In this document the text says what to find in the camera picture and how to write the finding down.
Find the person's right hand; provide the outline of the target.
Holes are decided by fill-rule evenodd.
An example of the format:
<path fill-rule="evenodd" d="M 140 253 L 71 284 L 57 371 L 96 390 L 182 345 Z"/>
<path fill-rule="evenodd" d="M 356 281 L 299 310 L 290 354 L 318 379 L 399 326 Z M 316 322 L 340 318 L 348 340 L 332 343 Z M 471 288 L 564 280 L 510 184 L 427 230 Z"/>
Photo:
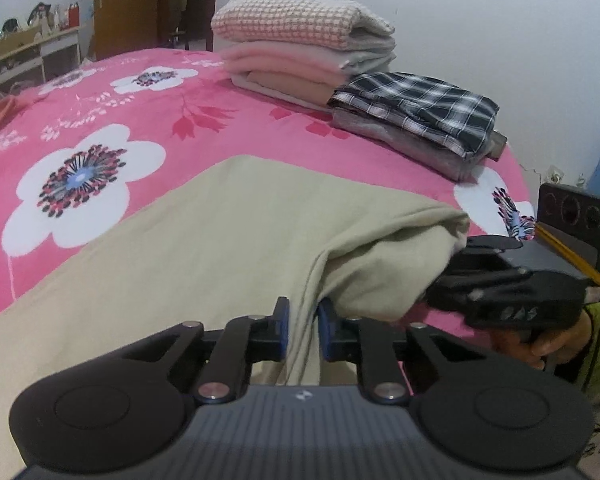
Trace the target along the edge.
<path fill-rule="evenodd" d="M 549 356 L 554 356 L 558 364 L 574 359 L 590 342 L 592 321 L 582 310 L 578 322 L 568 330 L 552 330 L 532 342 L 524 342 L 513 330 L 490 330 L 489 336 L 494 351 L 542 370 L 543 359 Z"/>

